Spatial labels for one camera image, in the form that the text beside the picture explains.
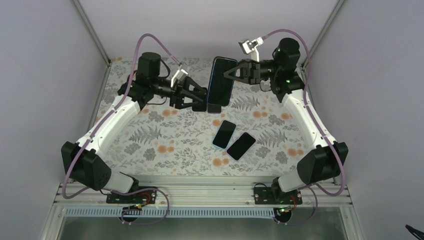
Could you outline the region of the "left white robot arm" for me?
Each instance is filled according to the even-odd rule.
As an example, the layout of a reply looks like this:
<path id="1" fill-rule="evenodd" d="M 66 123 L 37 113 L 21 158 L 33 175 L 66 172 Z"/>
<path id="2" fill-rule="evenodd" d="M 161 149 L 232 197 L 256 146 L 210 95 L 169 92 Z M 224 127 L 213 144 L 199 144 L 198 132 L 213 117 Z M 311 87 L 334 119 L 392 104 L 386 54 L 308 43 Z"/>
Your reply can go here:
<path id="1" fill-rule="evenodd" d="M 207 89 L 197 84 L 183 68 L 171 79 L 160 76 L 162 57 L 155 52 L 144 52 L 134 59 L 130 75 L 100 120 L 75 143 L 67 141 L 61 148 L 67 184 L 73 179 L 86 189 L 108 190 L 131 203 L 139 197 L 137 180 L 113 171 L 103 160 L 109 146 L 127 123 L 154 96 L 166 97 L 175 109 L 206 104 Z"/>

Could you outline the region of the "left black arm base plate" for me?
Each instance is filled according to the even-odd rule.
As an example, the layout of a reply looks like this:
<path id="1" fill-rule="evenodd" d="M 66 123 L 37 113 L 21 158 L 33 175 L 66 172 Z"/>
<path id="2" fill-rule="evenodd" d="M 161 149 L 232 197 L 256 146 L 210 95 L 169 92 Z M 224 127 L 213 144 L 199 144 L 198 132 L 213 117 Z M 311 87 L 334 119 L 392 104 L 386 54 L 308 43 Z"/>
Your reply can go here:
<path id="1" fill-rule="evenodd" d="M 139 186 L 138 190 L 143 190 L 132 195 L 121 195 L 108 193 L 107 204 L 128 204 L 128 205 L 148 205 L 154 204 L 157 196 L 157 189 L 154 186 Z"/>

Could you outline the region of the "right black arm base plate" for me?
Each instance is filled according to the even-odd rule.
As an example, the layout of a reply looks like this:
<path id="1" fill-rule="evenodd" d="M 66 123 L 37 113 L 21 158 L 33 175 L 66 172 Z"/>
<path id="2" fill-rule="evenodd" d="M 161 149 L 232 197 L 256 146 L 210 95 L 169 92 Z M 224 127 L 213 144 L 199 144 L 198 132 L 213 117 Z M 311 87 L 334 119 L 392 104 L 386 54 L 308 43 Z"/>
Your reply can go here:
<path id="1" fill-rule="evenodd" d="M 270 186 L 256 183 L 253 186 L 253 197 L 256 205 L 301 205 L 303 203 L 299 190 L 284 192 L 278 183 L 272 183 Z"/>

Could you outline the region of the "purple smartphone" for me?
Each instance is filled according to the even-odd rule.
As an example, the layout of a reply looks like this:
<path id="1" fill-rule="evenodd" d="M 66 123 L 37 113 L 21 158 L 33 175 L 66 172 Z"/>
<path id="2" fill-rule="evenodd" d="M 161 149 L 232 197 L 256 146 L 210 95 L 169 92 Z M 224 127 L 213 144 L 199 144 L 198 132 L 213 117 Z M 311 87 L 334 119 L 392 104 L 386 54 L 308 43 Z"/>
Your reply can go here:
<path id="1" fill-rule="evenodd" d="M 207 104 L 207 112 L 210 114 L 219 114 L 222 112 L 222 107 L 215 104 Z"/>

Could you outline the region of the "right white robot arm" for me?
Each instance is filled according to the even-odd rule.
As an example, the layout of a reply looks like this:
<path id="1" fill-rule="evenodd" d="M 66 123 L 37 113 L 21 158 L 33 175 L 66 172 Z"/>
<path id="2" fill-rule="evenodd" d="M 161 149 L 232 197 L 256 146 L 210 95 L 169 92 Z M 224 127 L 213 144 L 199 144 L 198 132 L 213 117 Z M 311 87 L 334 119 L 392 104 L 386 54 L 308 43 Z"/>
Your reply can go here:
<path id="1" fill-rule="evenodd" d="M 260 59 L 258 47 L 263 43 L 262 37 L 240 41 L 241 50 L 250 55 L 250 58 L 241 60 L 237 66 L 226 71 L 224 76 L 249 85 L 269 80 L 272 93 L 297 122 L 298 130 L 306 143 L 306 154 L 296 168 L 273 180 L 270 191 L 272 200 L 282 204 L 289 199 L 290 192 L 337 176 L 341 177 L 341 184 L 344 186 L 346 176 L 343 164 L 348 147 L 330 134 L 312 105 L 306 82 L 298 71 L 297 64 L 301 56 L 298 41 L 283 38 L 269 60 Z"/>

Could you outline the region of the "black smartphone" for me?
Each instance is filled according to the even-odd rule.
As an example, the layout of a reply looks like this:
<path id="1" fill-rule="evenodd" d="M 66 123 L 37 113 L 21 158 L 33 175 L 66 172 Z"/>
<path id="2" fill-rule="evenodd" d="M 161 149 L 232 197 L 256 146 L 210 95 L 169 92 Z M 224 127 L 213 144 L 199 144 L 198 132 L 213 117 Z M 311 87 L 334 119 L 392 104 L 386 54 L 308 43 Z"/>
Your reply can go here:
<path id="1" fill-rule="evenodd" d="M 234 80 L 225 77 L 224 72 L 236 67 L 238 61 L 233 58 L 217 56 L 213 60 L 208 84 L 207 103 L 227 106 L 230 103 Z"/>

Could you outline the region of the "black phone case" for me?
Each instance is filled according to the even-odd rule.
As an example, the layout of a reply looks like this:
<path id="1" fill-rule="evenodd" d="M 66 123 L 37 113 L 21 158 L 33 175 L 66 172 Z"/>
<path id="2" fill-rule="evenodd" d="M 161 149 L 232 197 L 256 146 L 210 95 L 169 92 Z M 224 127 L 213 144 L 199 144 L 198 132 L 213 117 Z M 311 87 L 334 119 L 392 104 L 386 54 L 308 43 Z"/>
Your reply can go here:
<path id="1" fill-rule="evenodd" d="M 192 107 L 192 111 L 193 112 L 206 112 L 207 108 L 208 108 L 207 103 L 201 103 L 201 104 L 194 105 Z"/>

